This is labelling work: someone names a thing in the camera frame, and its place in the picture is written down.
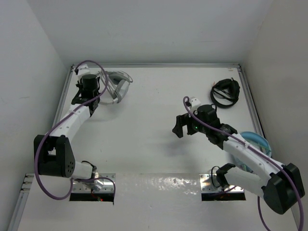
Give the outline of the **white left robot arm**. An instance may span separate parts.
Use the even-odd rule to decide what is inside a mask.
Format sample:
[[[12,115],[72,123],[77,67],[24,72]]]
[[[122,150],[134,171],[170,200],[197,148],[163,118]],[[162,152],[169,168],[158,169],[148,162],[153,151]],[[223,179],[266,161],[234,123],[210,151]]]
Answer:
[[[99,80],[94,74],[81,77],[77,83],[78,92],[72,100],[63,122],[44,137],[37,135],[34,139],[36,173],[45,176],[91,179],[93,166],[75,160],[71,141],[81,125],[88,120],[100,99]]]

